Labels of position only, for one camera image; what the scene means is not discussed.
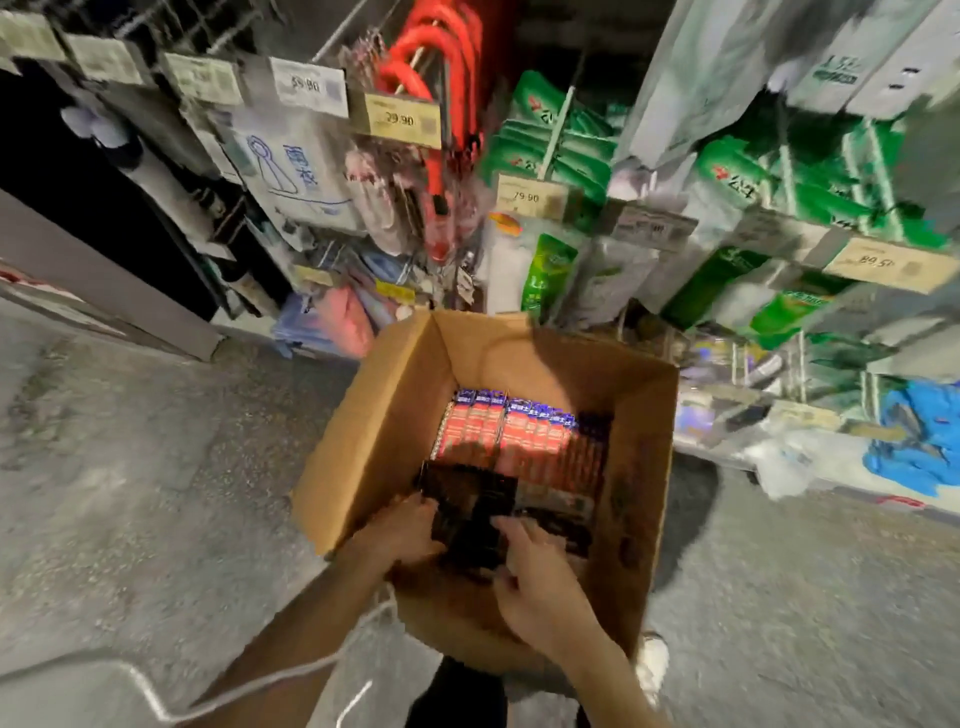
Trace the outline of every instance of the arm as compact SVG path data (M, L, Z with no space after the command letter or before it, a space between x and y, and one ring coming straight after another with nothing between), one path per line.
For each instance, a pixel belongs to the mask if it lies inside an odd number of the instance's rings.
M313 662L336 652L396 563L414 564L439 553L430 540L437 502L419 493L395 501L374 516L337 551L333 562L233 661L201 700L279 669ZM306 725L333 666L280 683L216 713L193 728L242 728L283 722Z
M533 522L497 518L493 525L509 544L507 564L493 581L500 613L518 637L560 666L593 728L664 726L552 537Z

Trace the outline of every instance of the forearm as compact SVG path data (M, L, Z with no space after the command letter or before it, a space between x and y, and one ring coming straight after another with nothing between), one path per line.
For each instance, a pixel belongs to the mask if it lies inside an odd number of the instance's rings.
M599 627L561 665L593 728L663 728L623 650Z
M201 698L207 699L250 680L320 660L340 648L392 563L354 537L333 562L250 643ZM278 684L190 723L194 728L264 726L279 716L306 725L333 666Z

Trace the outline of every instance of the white price tag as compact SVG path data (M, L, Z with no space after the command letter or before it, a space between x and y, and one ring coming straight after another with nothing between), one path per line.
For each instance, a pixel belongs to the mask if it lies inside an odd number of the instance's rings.
M677 252L697 227L697 221L641 202L623 206L610 237L660 251Z
M210 104L240 106L243 94L237 71L230 61L164 54L180 93Z
M788 400L775 401L770 409L770 417L789 425L817 427L830 432L835 432L843 425L843 418L831 409Z
M214 243L209 240L191 240L190 245L197 253L219 257L222 260L236 260L230 248L222 243Z
M840 228L808 223L765 207L751 207L743 213L725 243L737 248L803 262L829 233L847 233Z
M14 58L66 61L54 29L39 12L0 11L0 39L5 53Z
M570 190L557 182L531 180L500 173L496 184L497 210L544 220L563 220Z
M347 77L342 69L275 58L270 66L281 104L349 118Z
M473 277L463 268L457 268L457 292L468 305L473 305L473 287Z
M824 267L824 273L851 280L929 293L953 278L960 260L920 248L855 237Z
M132 43L111 37L64 36L80 70L93 81L116 81L145 85L140 68L145 67L140 52Z

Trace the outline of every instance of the hand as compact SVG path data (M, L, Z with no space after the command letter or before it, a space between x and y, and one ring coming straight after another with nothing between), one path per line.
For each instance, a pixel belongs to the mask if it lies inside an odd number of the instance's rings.
M524 642L567 672L607 635L556 540L533 521L495 517L509 544L493 591L504 621Z
M352 542L375 559L384 573L394 564L417 564L443 553L445 546L430 538L437 501L419 491L396 496L353 534Z

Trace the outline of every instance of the cardboard box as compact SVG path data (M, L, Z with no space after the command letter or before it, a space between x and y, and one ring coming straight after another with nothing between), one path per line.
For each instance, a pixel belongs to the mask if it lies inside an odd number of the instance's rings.
M421 311L386 328L293 493L319 553L409 492L460 387L573 412L613 414L605 486L583 584L600 623L636 653L670 471L677 370L615 342L532 328L525 316ZM496 674L552 667L501 619L489 586L436 566L395 579L400 616L424 643Z

